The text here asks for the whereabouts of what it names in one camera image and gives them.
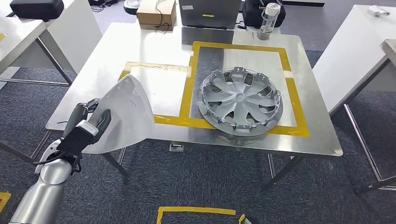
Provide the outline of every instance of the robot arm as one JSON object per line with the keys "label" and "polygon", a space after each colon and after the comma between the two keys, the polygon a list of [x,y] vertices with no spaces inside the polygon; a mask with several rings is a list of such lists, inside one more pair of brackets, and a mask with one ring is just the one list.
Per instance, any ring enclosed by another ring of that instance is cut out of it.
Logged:
{"label": "robot arm", "polygon": [[74,172],[80,172],[83,149],[99,141],[111,121],[110,110],[102,113],[101,120],[93,125],[87,119],[94,105],[78,104],[65,128],[63,136],[45,150],[41,160],[35,162],[38,181],[27,190],[9,224],[52,224],[55,222],[64,197],[64,184]]}

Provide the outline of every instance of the yellow tape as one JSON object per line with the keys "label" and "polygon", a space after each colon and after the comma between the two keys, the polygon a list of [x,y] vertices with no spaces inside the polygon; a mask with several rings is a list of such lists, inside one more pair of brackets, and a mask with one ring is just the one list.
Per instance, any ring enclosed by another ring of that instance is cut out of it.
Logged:
{"label": "yellow tape", "polygon": [[194,42],[192,44],[192,56],[190,58],[190,63],[188,68],[183,66],[174,65],[163,65],[163,64],[150,64],[150,63],[130,63],[125,65],[123,72],[120,75],[120,79],[128,74],[133,66],[136,67],[151,67],[160,69],[175,69],[187,71],[186,81],[184,85],[183,97],[180,106],[179,117],[166,116],[166,115],[154,115],[154,120],[157,124],[166,125],[176,125],[185,127],[195,127],[195,128],[207,128],[215,129],[211,124],[209,124],[205,119],[190,118],[190,108],[191,108],[191,98],[194,88],[195,72],[198,64],[199,50],[201,47],[209,48],[222,48],[222,49],[242,49],[242,50],[259,50],[259,51],[269,51],[277,52],[281,59],[282,69],[285,71],[286,86],[289,92],[290,101],[294,113],[294,118],[296,120],[296,127],[294,126],[275,126],[269,130],[268,134],[284,134],[299,137],[309,137],[309,129],[305,121],[304,111],[302,109],[300,99],[298,97],[298,92],[296,84],[292,77],[289,59],[287,57],[286,50],[284,48],[275,47],[264,47],[264,46],[248,46],[248,45],[238,45],[238,44],[226,44],[226,43],[212,43],[212,42]]}
{"label": "yellow tape", "polygon": [[201,212],[201,213],[215,213],[235,216],[235,210],[231,209],[218,209],[218,208],[204,208],[204,207],[178,207],[178,206],[166,206],[159,207],[157,215],[157,223],[161,224],[161,219],[164,212]]}
{"label": "yellow tape", "polygon": [[118,80],[121,80],[124,76],[131,72],[132,68],[153,68],[153,69],[162,69],[162,70],[172,70],[172,71],[188,71],[187,66],[177,66],[170,64],[154,64],[154,63],[140,63],[140,62],[127,62],[124,66],[124,70],[122,71]]}
{"label": "yellow tape", "polygon": [[238,220],[238,224],[241,224],[243,220],[245,219],[245,214],[242,214]]}
{"label": "yellow tape", "polygon": [[278,52],[281,58],[282,68],[285,71],[291,71],[289,59],[287,58],[286,50],[284,48],[275,47],[264,47],[264,46],[251,46],[251,45],[239,45],[239,44],[229,44],[229,43],[212,43],[212,42],[201,42],[194,41],[192,46],[198,45],[198,51],[200,47],[208,48],[223,48],[223,49],[238,49],[238,50],[258,50],[258,51],[269,51]]}
{"label": "yellow tape", "polygon": [[11,194],[8,192],[0,192],[0,212],[6,206],[8,200],[10,199]]}

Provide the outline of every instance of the hubcap center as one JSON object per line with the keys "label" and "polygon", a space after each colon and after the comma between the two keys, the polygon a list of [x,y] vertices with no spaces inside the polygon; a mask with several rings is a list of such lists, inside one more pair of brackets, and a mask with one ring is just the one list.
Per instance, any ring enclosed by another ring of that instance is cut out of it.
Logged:
{"label": "hubcap center", "polygon": [[242,93],[236,95],[236,101],[240,102],[243,101],[243,99],[245,99],[245,96]]}

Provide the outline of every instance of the black case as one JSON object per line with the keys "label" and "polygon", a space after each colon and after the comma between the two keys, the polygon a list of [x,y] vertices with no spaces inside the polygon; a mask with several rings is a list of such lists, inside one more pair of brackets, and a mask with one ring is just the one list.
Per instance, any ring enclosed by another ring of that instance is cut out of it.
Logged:
{"label": "black case", "polygon": [[[281,5],[281,11],[278,15],[278,19],[276,20],[275,27],[280,27],[283,23],[283,20],[286,17],[286,11],[282,4],[281,0],[262,0],[264,3],[264,7],[268,3],[278,3]],[[242,8],[243,21],[245,22],[245,26],[254,27],[259,29],[262,24],[262,16],[261,13],[263,11],[263,5],[259,0],[245,0]]]}
{"label": "black case", "polygon": [[48,21],[61,15],[64,4],[62,0],[13,0],[10,7],[19,18]]}

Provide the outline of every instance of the cardboard box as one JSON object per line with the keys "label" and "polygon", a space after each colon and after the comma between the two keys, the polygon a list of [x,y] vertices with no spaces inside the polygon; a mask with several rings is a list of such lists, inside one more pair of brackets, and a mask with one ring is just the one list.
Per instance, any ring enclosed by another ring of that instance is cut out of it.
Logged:
{"label": "cardboard box", "polygon": [[176,1],[143,0],[136,16],[142,29],[172,31],[176,21]]}

